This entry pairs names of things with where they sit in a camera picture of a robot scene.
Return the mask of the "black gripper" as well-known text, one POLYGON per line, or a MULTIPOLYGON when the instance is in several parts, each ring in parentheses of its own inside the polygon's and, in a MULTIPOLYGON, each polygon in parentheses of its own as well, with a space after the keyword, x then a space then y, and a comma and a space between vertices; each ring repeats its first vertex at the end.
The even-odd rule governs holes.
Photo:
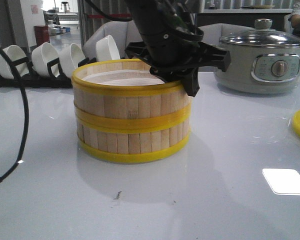
POLYGON ((165 83, 180 81, 185 92, 195 97, 200 89, 198 72, 211 67, 225 72, 231 63, 228 50, 203 42, 203 32, 189 35, 185 39, 172 34, 162 35, 162 40, 130 42, 125 53, 151 66, 149 72, 165 83))

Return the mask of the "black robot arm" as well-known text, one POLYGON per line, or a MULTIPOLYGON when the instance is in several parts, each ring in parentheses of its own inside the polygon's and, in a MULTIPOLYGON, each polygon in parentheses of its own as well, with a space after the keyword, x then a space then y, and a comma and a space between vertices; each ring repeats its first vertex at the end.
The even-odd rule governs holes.
POLYGON ((231 55, 203 43, 204 32, 183 0, 127 0, 126 5, 142 38, 125 49, 127 56, 150 66, 150 73, 165 83, 181 81, 188 96, 199 91, 200 67, 225 72, 231 55))

